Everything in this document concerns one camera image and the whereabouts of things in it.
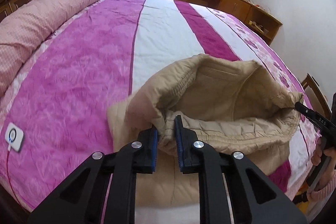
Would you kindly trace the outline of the person's right hand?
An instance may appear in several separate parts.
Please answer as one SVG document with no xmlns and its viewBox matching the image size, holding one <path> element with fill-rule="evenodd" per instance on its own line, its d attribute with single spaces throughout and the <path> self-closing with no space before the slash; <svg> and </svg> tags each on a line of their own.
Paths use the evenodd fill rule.
<svg viewBox="0 0 336 224">
<path fill-rule="evenodd" d="M 327 157 L 330 157 L 330 162 L 328 166 L 326 167 L 323 175 L 319 179 L 319 182 L 317 183 L 315 187 L 315 191 L 321 190 L 322 188 L 327 186 L 329 181 L 332 180 L 334 173 L 335 173 L 335 148 L 331 147 L 331 148 L 323 150 L 321 148 L 321 144 L 322 144 L 322 137 L 320 137 L 317 141 L 315 150 L 313 152 L 313 156 L 311 157 L 311 162 L 314 166 L 319 165 L 319 163 L 321 162 L 322 155 L 326 155 Z"/>
</svg>

